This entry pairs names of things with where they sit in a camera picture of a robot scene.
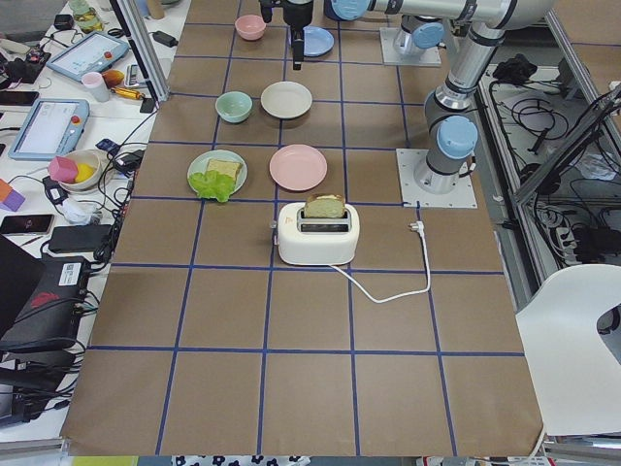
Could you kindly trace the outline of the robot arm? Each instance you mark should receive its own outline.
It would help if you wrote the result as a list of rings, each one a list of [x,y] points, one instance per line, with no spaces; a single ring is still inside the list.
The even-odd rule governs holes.
[[[273,9],[281,8],[289,26],[293,69],[302,69],[305,58],[305,31],[313,17],[312,1],[260,1],[265,23],[272,21]],[[382,12],[387,16],[453,19],[459,21],[494,20],[503,10],[501,1],[331,1],[334,13],[343,20],[353,21],[366,12]]]
[[[483,72],[508,30],[521,29],[552,9],[552,1],[433,1],[434,17],[469,20],[472,24],[443,84],[425,102],[432,146],[414,170],[425,191],[445,195],[459,178],[465,159],[478,140],[474,123],[465,116]]]

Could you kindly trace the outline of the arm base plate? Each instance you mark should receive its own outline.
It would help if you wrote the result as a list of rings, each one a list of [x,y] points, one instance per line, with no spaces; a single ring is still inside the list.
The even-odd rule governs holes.
[[[444,28],[437,24],[419,26],[411,33],[403,28],[379,30],[383,63],[386,65],[440,67],[438,45]]]
[[[452,175],[435,173],[427,164],[427,150],[396,149],[402,203],[408,207],[476,209],[470,175],[464,162]]]

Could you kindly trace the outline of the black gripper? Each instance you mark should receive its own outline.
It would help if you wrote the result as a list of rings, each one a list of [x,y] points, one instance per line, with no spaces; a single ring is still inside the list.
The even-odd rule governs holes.
[[[290,27],[306,27],[313,15],[312,0],[260,0],[261,17],[265,23],[273,19],[273,9],[282,9],[282,17]],[[302,69],[304,62],[304,28],[291,28],[292,67]]]

